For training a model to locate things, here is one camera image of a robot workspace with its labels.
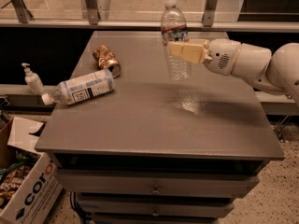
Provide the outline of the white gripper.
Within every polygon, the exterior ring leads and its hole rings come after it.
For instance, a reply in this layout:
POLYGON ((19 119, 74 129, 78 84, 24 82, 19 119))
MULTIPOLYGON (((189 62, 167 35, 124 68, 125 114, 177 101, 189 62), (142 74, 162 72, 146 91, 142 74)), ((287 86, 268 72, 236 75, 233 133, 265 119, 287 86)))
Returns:
POLYGON ((232 73, 240 42, 226 38, 214 39, 210 43, 207 39, 190 38, 189 42, 171 42, 167 45, 168 50, 171 55, 190 63, 203 63, 213 73, 223 76, 232 73))

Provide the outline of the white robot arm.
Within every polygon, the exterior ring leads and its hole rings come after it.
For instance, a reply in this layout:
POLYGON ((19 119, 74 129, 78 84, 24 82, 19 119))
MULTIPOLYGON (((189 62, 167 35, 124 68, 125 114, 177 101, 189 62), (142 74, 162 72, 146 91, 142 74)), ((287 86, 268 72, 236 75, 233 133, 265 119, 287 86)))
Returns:
POLYGON ((170 42, 168 50, 187 62, 203 64, 215 74, 240 78, 259 91, 290 95, 299 105, 298 43, 288 43, 272 53, 227 38, 193 39, 170 42))

